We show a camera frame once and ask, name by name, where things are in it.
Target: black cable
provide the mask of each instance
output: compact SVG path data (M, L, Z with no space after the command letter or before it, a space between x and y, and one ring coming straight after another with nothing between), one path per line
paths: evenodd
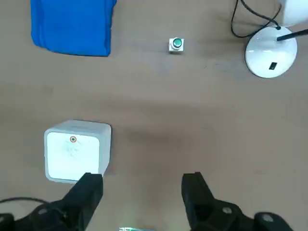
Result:
M257 31L255 31L255 32L253 32L253 33L250 33L250 34L248 34L248 35L238 35L238 34L236 34L236 33L234 32L234 29L233 29L234 16L235 16L235 13L236 13L238 4L239 4L239 0L236 0L236 4L235 4L234 11L233 11L232 18L231 18L231 32L232 32L232 34L233 34L234 36L236 36L237 38L251 37L251 36L255 35L257 32L259 32L260 30L262 30L262 29L264 29L265 27L267 27L268 24L270 24L270 23L276 24L276 26L277 26L276 28L277 28L278 30L281 29L281 27L279 26L279 24L275 21L275 18L277 17L277 15L279 14L279 12L280 12L280 10L281 10L281 8L282 8L282 5L281 5L281 4L280 4L280 7L279 7L277 13L274 15L274 17L273 17L273 18L269 18L269 17L266 17L266 16L264 16L264 15L261 15L261 14L255 12L255 11L253 11L253 10L244 2L244 0L241 0L241 3L243 4L243 6L244 6L250 13L252 13L252 14L254 14L254 15L260 17L260 18L266 19L266 20L268 20L268 22L267 22L266 24L264 24L264 25L263 25L260 29L258 29Z
M35 201L35 202L38 202L38 203L42 203L44 205L49 206L51 209L59 212L64 218L66 217L65 212L63 212L60 209L58 209L57 207L55 207L52 203L50 203L48 201L44 201L42 199L34 198L34 197L11 197L11 198L0 200L0 204L6 203L6 202L11 202L11 201Z
M299 36L304 36L304 35L308 35L308 29L301 30L301 31L298 31L298 32L294 32L294 33L291 33L291 34L288 34L288 35L280 36L280 37L277 38L277 41L284 41L284 40L287 40L287 39L293 39L293 38L296 38L296 37L299 37Z

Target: white cube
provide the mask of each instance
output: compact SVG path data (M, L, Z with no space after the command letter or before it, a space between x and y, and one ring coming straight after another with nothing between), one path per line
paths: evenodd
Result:
M169 52L183 52L184 39L183 38L169 38Z
M84 173L104 175L111 146L111 126L67 120L44 136L45 173L49 180L75 183Z

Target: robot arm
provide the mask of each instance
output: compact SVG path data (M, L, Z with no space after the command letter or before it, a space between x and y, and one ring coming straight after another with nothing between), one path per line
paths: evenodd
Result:
M215 199L200 172L184 174L181 187L192 231L292 231L276 214L261 212L252 219L237 205ZM19 220L0 214L0 231L84 231L102 196L101 174L86 173L60 201Z
M252 219L237 205L215 199L200 172L183 175L182 198L192 231L292 231L276 214L260 212Z

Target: blue towel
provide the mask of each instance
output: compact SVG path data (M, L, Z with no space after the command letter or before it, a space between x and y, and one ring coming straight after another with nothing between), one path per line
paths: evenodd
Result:
M31 37L50 51L108 56L116 0L31 0Z

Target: white lamp head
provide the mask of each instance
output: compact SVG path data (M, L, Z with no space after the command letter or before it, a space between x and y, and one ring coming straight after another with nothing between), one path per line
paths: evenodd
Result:
M110 159L111 127L67 120L48 129L44 143L47 178L75 183L86 172L104 175Z
M282 4L282 26L293 26L308 20L308 0L279 1Z

